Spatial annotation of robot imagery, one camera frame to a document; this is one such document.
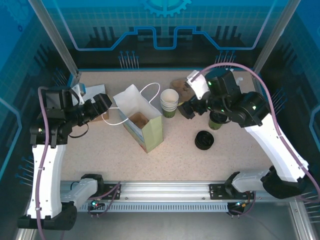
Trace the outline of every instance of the speckled countertop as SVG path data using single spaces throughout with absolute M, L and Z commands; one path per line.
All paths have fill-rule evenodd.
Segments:
M 87 87 L 105 84 L 110 96 L 135 84 L 140 90 L 158 82 L 161 90 L 169 88 L 172 80 L 185 78 L 190 71 L 141 72 L 83 72 L 81 83 Z M 243 77 L 243 92 L 254 91 L 250 75 L 235 72 Z M 156 92 L 153 85 L 142 94 L 150 99 Z M 160 95 L 153 105 L 161 110 Z M 117 110 L 110 112 L 110 123 L 119 122 Z M 226 180 L 233 172 L 269 168 L 272 163 L 258 143 L 236 123 L 219 130 L 208 126 L 209 114 L 185 119 L 178 111 L 173 118 L 163 117 L 164 141 L 145 153 L 123 125 L 110 126 L 103 121 L 91 122 L 88 133 L 81 138 L 69 138 L 64 155 L 61 180 L 79 180 L 83 174 L 99 173 L 105 180 L 121 181 L 215 181 Z M 214 136 L 213 146 L 199 150 L 194 139 L 201 130 Z M 75 127 L 73 135 L 83 132 Z

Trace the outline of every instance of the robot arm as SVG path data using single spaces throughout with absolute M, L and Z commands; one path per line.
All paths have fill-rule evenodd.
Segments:
M 200 75 L 193 79 L 197 73 L 193 71 L 187 77 L 187 84 L 195 96 L 179 107 L 182 115 L 192 119 L 194 112 L 202 115 L 207 110 L 226 115 L 254 137 L 273 164 L 270 169 L 232 174 L 225 183 L 229 195 L 265 190 L 276 198 L 284 199 L 301 194 L 305 188 L 305 173 L 278 137 L 265 98 L 257 92 L 241 93 L 229 70 L 216 68 L 205 77 Z M 289 145 L 308 169 L 308 163 Z
M 112 102 L 106 94 L 97 94 L 87 101 L 69 87 L 53 87 L 45 91 L 46 114 L 49 123 L 49 148 L 45 157 L 39 184 L 40 218 L 43 229 L 70 230 L 75 224 L 77 210 L 94 195 L 104 193 L 104 180 L 99 174 L 84 175 L 70 192 L 60 195 L 61 167 L 74 126 L 83 126 L 106 112 Z M 18 227 L 37 229 L 36 182 L 45 148 L 45 127 L 40 114 L 30 128 L 33 145 L 34 174 L 32 195 L 26 215 L 18 220 Z

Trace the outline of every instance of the black lid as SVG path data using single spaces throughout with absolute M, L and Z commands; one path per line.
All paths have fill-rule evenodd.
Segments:
M 194 143 L 198 149 L 208 150 L 214 144 L 214 136 L 208 131 L 200 131 L 195 137 Z
M 226 115 L 223 115 L 221 113 L 217 112 L 210 112 L 210 120 L 216 124 L 223 124 L 227 121 L 228 117 Z

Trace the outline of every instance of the green paper bag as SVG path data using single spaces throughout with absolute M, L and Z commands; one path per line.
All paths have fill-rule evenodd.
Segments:
M 125 129 L 133 136 L 146 153 L 149 153 L 163 142 L 162 114 L 150 102 L 147 101 L 135 85 L 129 86 L 125 91 L 115 95 L 114 101 L 119 108 L 122 120 L 130 118 L 133 114 L 142 113 L 149 122 L 142 128 L 138 128 L 129 119 L 123 123 Z

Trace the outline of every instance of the gear logo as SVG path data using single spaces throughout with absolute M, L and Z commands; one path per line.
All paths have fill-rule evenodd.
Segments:
M 162 15 L 166 18 L 174 14 L 180 14 L 181 9 L 187 9 L 187 4 L 191 4 L 191 0 L 141 0 L 145 10 L 149 10 L 151 14 L 157 17 Z
M 28 19 L 29 7 L 27 0 L 0 0 L 0 7 L 2 6 L 6 6 L 11 17 L 18 24 L 22 24 Z

